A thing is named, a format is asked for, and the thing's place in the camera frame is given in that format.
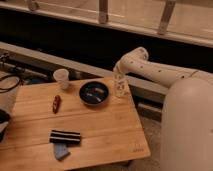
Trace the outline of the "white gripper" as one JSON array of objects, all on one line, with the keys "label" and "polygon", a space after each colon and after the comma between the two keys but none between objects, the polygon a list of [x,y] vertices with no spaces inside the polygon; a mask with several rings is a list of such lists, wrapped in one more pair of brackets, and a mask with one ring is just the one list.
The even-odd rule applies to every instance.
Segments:
[{"label": "white gripper", "polygon": [[117,62],[113,68],[113,72],[118,75],[126,75],[127,70],[120,64],[120,62]]}]

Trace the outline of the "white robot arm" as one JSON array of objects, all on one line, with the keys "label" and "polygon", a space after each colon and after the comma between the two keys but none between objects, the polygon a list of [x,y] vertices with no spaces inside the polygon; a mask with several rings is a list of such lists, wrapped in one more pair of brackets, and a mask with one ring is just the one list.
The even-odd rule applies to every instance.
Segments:
[{"label": "white robot arm", "polygon": [[213,73],[150,62],[148,58],[147,50],[144,47],[138,47],[124,54],[117,61],[113,71],[121,75],[134,73],[167,88],[178,80],[190,77],[199,78],[213,84]]}]

